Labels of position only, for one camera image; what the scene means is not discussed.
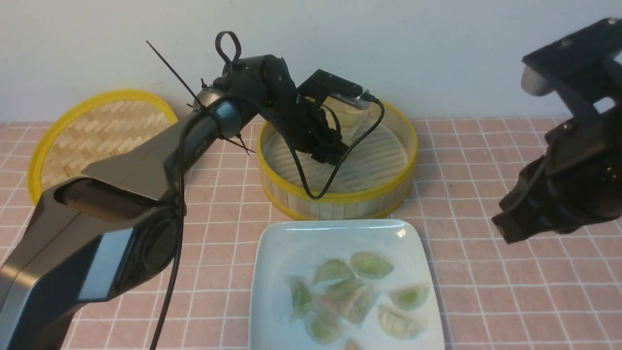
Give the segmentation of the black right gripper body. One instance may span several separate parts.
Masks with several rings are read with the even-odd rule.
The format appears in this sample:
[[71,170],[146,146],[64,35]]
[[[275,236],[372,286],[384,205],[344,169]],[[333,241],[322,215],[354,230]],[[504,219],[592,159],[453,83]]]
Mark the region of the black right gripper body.
[[492,219],[507,244],[621,217],[621,109],[591,125],[571,118],[549,131],[546,142],[546,153],[520,171]]

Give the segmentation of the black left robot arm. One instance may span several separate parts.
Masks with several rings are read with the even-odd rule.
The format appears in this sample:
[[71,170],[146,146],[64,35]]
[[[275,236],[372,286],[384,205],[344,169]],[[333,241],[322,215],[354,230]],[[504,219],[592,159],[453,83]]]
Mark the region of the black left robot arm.
[[1,348],[59,350],[80,308],[112,300],[177,261],[182,179],[216,140],[236,137],[256,115],[294,150],[342,161],[348,148],[321,110],[328,97],[352,102],[369,93],[323,70],[296,86],[273,55],[226,58],[187,118],[44,191],[1,268]]

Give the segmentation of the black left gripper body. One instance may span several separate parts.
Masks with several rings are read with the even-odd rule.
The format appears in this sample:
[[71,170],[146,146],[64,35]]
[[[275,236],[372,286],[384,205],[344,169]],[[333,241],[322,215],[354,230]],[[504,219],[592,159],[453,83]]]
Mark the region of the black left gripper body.
[[267,111],[296,151],[311,155],[320,146],[346,146],[328,125],[321,106],[298,95],[284,58],[264,57],[262,79],[267,87]]

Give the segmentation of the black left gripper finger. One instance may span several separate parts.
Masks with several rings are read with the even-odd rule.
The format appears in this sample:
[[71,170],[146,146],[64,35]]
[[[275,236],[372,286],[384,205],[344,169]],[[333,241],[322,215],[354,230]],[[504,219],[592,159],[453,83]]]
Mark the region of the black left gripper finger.
[[348,146],[320,146],[311,153],[311,158],[319,163],[336,166],[348,151]]

